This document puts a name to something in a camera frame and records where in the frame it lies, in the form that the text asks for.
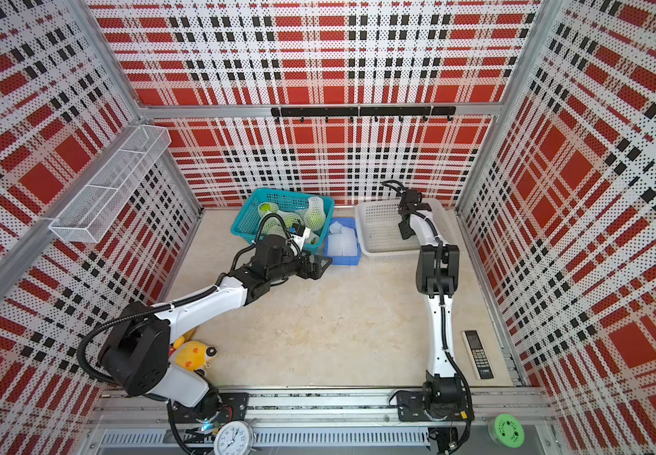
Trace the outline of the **green custard apple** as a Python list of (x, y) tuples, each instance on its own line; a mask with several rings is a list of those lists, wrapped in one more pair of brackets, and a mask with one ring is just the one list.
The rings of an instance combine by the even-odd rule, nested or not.
[(325, 224), (326, 215), (322, 210), (318, 210), (317, 212), (305, 212), (303, 219), (305, 225), (311, 229), (311, 231), (318, 233), (322, 230)]

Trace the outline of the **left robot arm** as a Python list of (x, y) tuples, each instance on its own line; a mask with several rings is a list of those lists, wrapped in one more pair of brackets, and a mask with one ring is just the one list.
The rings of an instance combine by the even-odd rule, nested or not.
[(91, 330), (76, 351), (91, 378), (116, 385), (130, 396), (159, 399), (198, 420), (212, 420), (223, 409), (218, 388), (170, 359), (171, 346), (189, 331), (224, 313), (254, 303), (291, 277), (320, 280), (329, 257), (298, 250), (294, 241), (267, 235), (248, 246), (251, 259), (234, 263), (217, 282), (189, 296), (146, 307), (135, 303)]

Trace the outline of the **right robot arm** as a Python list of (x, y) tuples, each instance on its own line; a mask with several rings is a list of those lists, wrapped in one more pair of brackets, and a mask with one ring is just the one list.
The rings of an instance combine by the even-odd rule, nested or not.
[(434, 221), (432, 207), (420, 191), (399, 190), (399, 230), (404, 240), (419, 243), (415, 273), (417, 291), (428, 313), (430, 359), (423, 384), (423, 408), (434, 421), (473, 419), (466, 376), (454, 358), (453, 298), (459, 287), (460, 251), (445, 239)]

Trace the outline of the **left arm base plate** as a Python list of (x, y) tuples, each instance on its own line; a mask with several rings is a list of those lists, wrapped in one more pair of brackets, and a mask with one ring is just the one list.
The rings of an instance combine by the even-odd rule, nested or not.
[(223, 425), (246, 416), (250, 395), (246, 392), (209, 392), (194, 408), (170, 405), (176, 424), (209, 423)]

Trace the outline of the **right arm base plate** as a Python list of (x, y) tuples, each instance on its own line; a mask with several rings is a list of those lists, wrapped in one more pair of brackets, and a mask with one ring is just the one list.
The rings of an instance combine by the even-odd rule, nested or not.
[(397, 391), (390, 399), (401, 422), (463, 422), (473, 421), (474, 412), (464, 396), (443, 398), (422, 391)]

